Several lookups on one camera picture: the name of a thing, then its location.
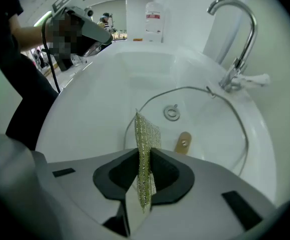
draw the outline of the faucet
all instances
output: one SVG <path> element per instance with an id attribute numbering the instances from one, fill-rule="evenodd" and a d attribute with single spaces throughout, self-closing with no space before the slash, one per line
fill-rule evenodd
<path id="1" fill-rule="evenodd" d="M 257 36 L 257 22 L 256 22 L 256 18 L 255 15 L 253 14 L 253 12 L 251 11 L 251 9 L 245 5 L 243 2 L 239 1 L 239 0 L 215 0 L 213 1 L 210 6 L 207 9 L 207 12 L 210 15 L 214 15 L 215 12 L 222 6 L 226 6 L 226 5 L 232 5 L 235 7 L 240 8 L 241 10 L 243 10 L 244 12 L 246 12 L 250 18 L 251 21 L 251 29 L 250 29 L 250 33 L 248 36 L 248 39 L 246 41 L 246 44 L 244 46 L 244 49 L 241 53 L 241 55 L 239 57 L 236 57 L 236 59 L 234 60 L 232 66 L 229 68 L 229 70 L 227 71 L 227 73 L 225 74 L 225 76 L 222 78 L 222 80 L 219 82 L 219 85 L 221 88 L 223 88 L 225 91 L 230 92 L 232 90 L 232 88 L 235 88 L 239 85 L 237 85 L 237 82 L 233 82 L 233 78 L 237 78 L 238 75 L 240 75 L 241 73 L 243 73 L 247 67 L 246 59 L 254 45 L 254 42 L 256 40 L 256 36 Z"/>

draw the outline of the sink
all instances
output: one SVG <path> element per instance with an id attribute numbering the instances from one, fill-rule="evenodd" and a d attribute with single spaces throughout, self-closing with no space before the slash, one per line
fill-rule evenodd
<path id="1" fill-rule="evenodd" d="M 225 167 L 274 202 L 276 166 L 266 124 L 246 91 L 219 87 L 224 73 L 185 47 L 113 43 L 60 93 L 36 150 L 60 162 L 134 148 L 133 123 L 127 126 L 150 100 L 141 114 L 160 128 L 163 149 L 173 151 L 179 135 L 189 132 L 188 156 Z M 169 121 L 164 109 L 175 105 L 180 117 Z"/>

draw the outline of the drain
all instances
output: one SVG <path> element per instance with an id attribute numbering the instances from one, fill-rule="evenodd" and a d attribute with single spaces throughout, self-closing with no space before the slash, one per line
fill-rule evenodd
<path id="1" fill-rule="evenodd" d="M 169 121 L 177 121 L 180 117 L 179 109 L 177 108 L 177 105 L 170 105 L 164 108 L 164 116 Z"/>

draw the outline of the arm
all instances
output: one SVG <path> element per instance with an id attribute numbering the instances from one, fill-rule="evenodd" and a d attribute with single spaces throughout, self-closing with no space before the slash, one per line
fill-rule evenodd
<path id="1" fill-rule="evenodd" d="M 9 19 L 11 34 L 15 36 L 22 52 L 43 44 L 41 36 L 42 26 L 21 27 L 18 22 L 17 14 Z M 48 34 L 48 24 L 46 25 L 46 40 L 51 41 L 51 36 Z"/>

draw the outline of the faucet handle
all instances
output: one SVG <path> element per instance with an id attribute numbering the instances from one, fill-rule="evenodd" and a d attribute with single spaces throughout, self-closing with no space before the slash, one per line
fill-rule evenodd
<path id="1" fill-rule="evenodd" d="M 268 74 L 254 75 L 252 77 L 238 74 L 232 79 L 232 84 L 239 89 L 264 87 L 270 84 L 270 77 Z"/>

